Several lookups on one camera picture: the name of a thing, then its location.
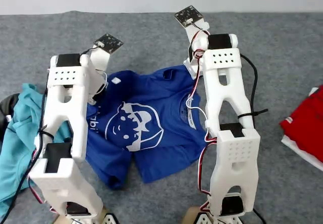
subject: red wire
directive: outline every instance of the red wire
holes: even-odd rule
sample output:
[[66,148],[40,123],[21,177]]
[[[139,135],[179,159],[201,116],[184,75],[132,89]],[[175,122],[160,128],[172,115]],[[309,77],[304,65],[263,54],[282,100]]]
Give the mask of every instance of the red wire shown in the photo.
[[207,207],[207,205],[209,204],[209,202],[205,202],[203,205],[201,205],[200,210],[201,211],[205,211],[205,212],[210,212],[210,209],[205,209]]

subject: black fabric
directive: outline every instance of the black fabric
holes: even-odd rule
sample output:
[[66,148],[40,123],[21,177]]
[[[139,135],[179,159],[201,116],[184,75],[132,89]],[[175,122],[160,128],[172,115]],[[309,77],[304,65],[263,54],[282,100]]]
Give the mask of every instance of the black fabric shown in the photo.
[[18,102],[18,96],[19,94],[13,94],[0,102],[0,153],[2,149],[2,143],[4,141],[5,131],[8,126],[8,120],[6,116],[10,115],[11,117],[13,117],[14,107]]

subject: white wire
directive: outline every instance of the white wire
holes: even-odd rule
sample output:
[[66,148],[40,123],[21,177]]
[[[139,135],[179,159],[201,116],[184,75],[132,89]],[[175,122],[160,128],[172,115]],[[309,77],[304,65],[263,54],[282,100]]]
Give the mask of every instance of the white wire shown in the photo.
[[[200,77],[200,71],[198,71],[197,72],[197,79],[196,79],[196,83],[195,83],[195,85],[194,85],[194,88],[193,88],[193,91],[192,91],[192,93],[189,95],[189,97],[187,98],[187,100],[186,100],[186,107],[187,108],[189,108],[190,110],[192,110],[192,109],[197,109],[197,110],[199,110],[200,112],[202,112],[203,113],[203,115],[204,115],[204,117],[205,117],[205,120],[207,121],[207,116],[206,116],[206,113],[200,108],[200,107],[197,107],[197,106],[194,106],[194,107],[191,107],[191,106],[189,106],[188,105],[188,102],[193,98],[193,95],[194,95],[194,93],[195,93],[195,91],[196,91],[196,88],[197,88],[197,84],[198,84],[198,80],[199,80],[199,77]],[[207,140],[207,137],[208,137],[208,134],[209,134],[209,129],[207,128],[206,129],[206,134],[205,134],[205,136],[204,136],[204,141],[205,142],[213,142],[214,140]]]
[[104,87],[102,87],[98,92],[96,92],[95,95],[100,94],[107,86],[107,74],[106,74],[106,72],[103,71],[103,70],[100,70],[100,69],[96,69],[96,70],[102,72],[105,75],[105,84],[104,84]]

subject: folded clothing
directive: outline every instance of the folded clothing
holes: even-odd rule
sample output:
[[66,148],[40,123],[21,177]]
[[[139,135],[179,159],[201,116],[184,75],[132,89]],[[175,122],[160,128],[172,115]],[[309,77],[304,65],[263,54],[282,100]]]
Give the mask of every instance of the folded clothing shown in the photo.
[[280,122],[285,135],[299,149],[323,162],[323,85],[307,97],[296,110]]
[[[86,158],[113,189],[124,185],[132,157],[145,183],[178,172],[198,159],[205,131],[186,100],[194,84],[184,66],[150,75],[111,74],[106,91],[87,108]],[[192,106],[199,105],[196,94]]]
[[[23,84],[0,154],[0,216],[8,210],[35,149],[34,138],[39,128],[41,101],[42,94],[37,92],[35,85]],[[64,142],[70,136],[68,124],[64,122],[57,131],[54,142]],[[21,189],[27,187],[25,180]]]

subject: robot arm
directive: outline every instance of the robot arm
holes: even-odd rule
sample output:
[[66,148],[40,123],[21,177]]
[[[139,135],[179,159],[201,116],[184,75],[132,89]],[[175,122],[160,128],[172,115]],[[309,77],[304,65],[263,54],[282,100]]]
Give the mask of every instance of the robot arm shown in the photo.
[[[254,205],[260,136],[252,116],[248,115],[251,108],[243,86],[238,39],[234,34],[210,35],[208,23],[192,6],[176,13],[175,17],[190,41],[189,58],[184,65],[193,79],[196,75],[204,78],[205,127],[217,138],[217,162],[208,195],[209,212],[214,220],[240,223],[238,217],[252,211]],[[194,57],[198,52],[199,59]],[[226,84],[221,83],[219,76],[225,76]],[[219,113],[224,100],[238,116],[247,115],[240,117],[239,123],[220,125]],[[236,186],[240,187],[240,192],[228,193]]]
[[[50,60],[47,100],[44,110],[43,144],[40,158],[29,177],[42,190],[43,196],[60,215],[82,223],[101,223],[103,202],[84,179],[78,163],[84,161],[87,142],[87,104],[94,104],[105,90],[105,70],[110,54],[122,42],[104,35],[95,42],[91,57],[87,54],[62,54]],[[64,121],[70,122],[73,138],[53,144],[54,136]],[[39,148],[39,137],[35,138]]]

